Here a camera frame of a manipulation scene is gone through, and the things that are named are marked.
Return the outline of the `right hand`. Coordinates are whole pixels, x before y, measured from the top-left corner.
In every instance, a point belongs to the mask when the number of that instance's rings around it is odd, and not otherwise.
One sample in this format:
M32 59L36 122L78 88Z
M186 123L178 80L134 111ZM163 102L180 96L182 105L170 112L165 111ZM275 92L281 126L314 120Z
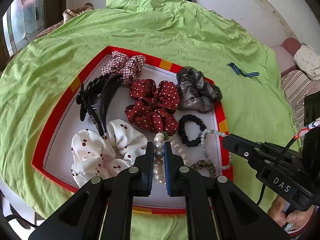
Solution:
M312 205L308 211L302 212L299 210L291 212L289 215L285 215L283 212L284 206L286 204L285 199L281 196L277 196L272 202L271 207L269 208L267 214L279 225L284 226L285 223L293 224L292 230L300 229L305 226L307 222L313 215L315 206Z

